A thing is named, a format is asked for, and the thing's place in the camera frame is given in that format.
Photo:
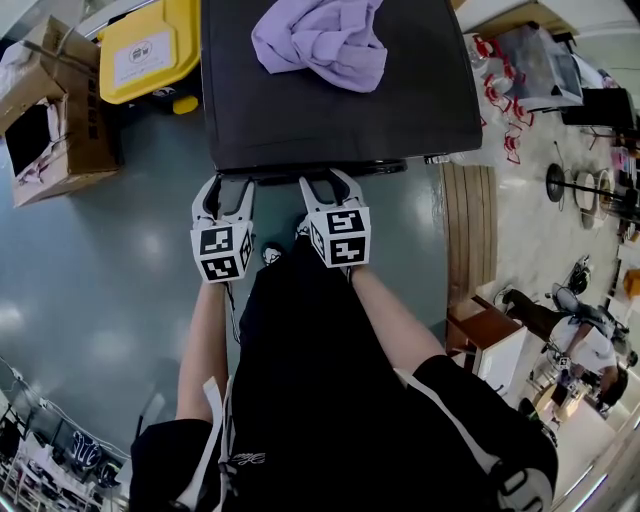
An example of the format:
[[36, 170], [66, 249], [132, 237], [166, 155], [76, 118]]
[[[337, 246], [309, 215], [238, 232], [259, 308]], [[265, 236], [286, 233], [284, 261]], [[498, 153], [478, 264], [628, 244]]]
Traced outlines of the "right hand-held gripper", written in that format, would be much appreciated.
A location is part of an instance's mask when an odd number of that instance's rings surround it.
[[327, 181], [337, 205], [321, 201], [312, 183], [304, 176], [299, 178], [311, 244], [327, 268], [367, 264], [371, 221], [362, 189], [355, 179], [336, 168], [329, 169]]

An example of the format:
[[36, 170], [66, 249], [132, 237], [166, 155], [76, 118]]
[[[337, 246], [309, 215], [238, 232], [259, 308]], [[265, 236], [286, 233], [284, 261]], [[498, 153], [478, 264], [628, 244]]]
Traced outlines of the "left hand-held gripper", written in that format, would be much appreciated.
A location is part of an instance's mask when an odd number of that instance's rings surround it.
[[191, 244], [196, 266], [206, 283], [223, 283], [245, 277], [253, 252], [253, 215], [255, 182], [247, 180], [236, 208], [228, 216], [215, 220], [219, 211], [222, 180], [214, 174], [193, 200]]

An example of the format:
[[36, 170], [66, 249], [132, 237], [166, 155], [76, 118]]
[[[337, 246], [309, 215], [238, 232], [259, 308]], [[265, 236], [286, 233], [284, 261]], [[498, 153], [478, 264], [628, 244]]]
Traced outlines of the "person's right forearm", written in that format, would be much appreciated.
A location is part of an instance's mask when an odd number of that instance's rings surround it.
[[435, 335], [367, 266], [351, 270], [351, 283], [393, 368], [414, 373], [426, 360], [445, 355]]

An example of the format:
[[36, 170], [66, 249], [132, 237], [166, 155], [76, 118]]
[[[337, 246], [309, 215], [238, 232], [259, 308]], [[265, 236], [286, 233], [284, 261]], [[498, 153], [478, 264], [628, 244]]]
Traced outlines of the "person's left forearm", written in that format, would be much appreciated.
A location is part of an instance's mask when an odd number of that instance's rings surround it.
[[201, 285], [179, 370], [176, 420], [213, 422], [215, 415], [204, 391], [211, 378], [220, 397], [225, 397], [229, 377], [225, 305], [224, 284]]

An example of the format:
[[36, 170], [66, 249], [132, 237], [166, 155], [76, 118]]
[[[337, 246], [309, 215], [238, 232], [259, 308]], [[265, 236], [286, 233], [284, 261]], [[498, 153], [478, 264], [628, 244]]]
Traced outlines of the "black washing machine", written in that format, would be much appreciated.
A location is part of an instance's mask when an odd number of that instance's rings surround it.
[[383, 0], [374, 19], [388, 50], [380, 85], [347, 91], [310, 70], [270, 74], [250, 34], [275, 0], [201, 0], [208, 144], [228, 176], [297, 176], [477, 149], [476, 86], [450, 0]]

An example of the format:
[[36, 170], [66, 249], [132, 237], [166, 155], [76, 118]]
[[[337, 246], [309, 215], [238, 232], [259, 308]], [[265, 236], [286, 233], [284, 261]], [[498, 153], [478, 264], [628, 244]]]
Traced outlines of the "slatted wooden bench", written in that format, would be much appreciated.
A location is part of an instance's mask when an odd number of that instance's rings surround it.
[[482, 165], [440, 166], [447, 235], [448, 304], [471, 298], [496, 279], [497, 186], [495, 171]]

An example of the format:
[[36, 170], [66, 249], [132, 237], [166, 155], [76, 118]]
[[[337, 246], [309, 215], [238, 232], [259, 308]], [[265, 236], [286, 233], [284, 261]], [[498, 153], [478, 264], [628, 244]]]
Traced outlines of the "purple cloth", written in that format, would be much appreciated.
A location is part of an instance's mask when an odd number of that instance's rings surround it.
[[388, 50], [374, 32], [383, 0], [277, 0], [251, 33], [270, 74], [309, 69], [333, 86], [373, 92]]

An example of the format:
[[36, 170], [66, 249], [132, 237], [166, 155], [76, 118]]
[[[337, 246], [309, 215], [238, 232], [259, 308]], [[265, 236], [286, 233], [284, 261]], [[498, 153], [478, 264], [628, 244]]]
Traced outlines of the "brown cardboard box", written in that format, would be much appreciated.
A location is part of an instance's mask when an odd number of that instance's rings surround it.
[[0, 58], [0, 137], [15, 206], [67, 195], [118, 171], [99, 67], [99, 47], [54, 17]]

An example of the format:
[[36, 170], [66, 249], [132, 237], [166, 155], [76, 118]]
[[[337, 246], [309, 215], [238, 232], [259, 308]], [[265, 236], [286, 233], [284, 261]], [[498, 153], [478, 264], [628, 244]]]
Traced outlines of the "black bin with yellow lid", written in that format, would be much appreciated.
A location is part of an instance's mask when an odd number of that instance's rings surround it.
[[155, 0], [116, 18], [99, 41], [103, 101], [177, 115], [200, 106], [201, 0]]

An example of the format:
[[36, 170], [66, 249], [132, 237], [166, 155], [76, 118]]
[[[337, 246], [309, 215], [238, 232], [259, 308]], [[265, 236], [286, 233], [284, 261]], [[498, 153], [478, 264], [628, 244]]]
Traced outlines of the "white bags with red ties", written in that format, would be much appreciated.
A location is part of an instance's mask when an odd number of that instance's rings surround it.
[[524, 133], [535, 120], [514, 92], [514, 86], [522, 85], [526, 75], [511, 63], [496, 39], [485, 39], [478, 33], [463, 38], [480, 108], [482, 144], [476, 154], [486, 165], [495, 166], [502, 160], [520, 165]]

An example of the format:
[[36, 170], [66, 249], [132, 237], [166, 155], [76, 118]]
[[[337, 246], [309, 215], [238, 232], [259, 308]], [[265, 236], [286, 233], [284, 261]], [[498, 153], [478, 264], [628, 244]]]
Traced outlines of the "person's black clothing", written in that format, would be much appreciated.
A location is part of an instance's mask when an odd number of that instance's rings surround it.
[[300, 237], [257, 273], [213, 422], [134, 441], [130, 512], [549, 512], [551, 441], [446, 353], [393, 368], [352, 269]]

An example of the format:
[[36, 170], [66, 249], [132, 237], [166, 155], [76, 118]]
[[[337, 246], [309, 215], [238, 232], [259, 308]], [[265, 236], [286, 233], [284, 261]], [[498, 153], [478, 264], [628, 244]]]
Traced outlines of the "wooden and white cabinet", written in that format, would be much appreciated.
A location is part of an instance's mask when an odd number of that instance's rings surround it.
[[485, 299], [448, 308], [447, 355], [504, 397], [511, 387], [528, 330]]

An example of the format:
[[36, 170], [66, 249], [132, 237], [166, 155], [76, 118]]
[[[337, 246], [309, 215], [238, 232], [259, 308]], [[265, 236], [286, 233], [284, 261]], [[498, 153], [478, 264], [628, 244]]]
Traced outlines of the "black floor fan stand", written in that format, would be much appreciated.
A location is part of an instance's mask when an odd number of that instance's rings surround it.
[[[588, 188], [576, 185], [575, 181], [568, 181], [564, 171], [557, 164], [551, 164], [548, 167], [545, 185], [547, 196], [553, 203], [561, 201], [566, 189], [588, 191]], [[610, 202], [606, 206], [608, 215], [628, 222], [640, 223], [640, 190], [622, 187], [617, 191], [614, 187], [613, 192], [602, 191], [600, 195], [610, 198]]]

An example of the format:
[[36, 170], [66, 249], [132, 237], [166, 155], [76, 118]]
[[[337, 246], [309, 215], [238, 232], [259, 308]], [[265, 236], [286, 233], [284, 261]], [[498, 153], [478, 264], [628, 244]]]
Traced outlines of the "black flat monitor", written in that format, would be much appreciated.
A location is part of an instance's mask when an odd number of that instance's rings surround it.
[[637, 128], [638, 115], [631, 95], [624, 88], [583, 89], [582, 104], [561, 112], [568, 126], [593, 126], [614, 129]]

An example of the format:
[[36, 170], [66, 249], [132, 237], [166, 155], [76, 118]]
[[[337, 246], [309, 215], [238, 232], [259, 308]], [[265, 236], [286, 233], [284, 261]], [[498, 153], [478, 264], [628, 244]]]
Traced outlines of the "black printed bag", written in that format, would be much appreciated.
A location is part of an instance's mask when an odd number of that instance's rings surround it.
[[102, 460], [103, 449], [86, 433], [76, 430], [73, 433], [71, 450], [72, 468], [76, 472], [93, 470]]

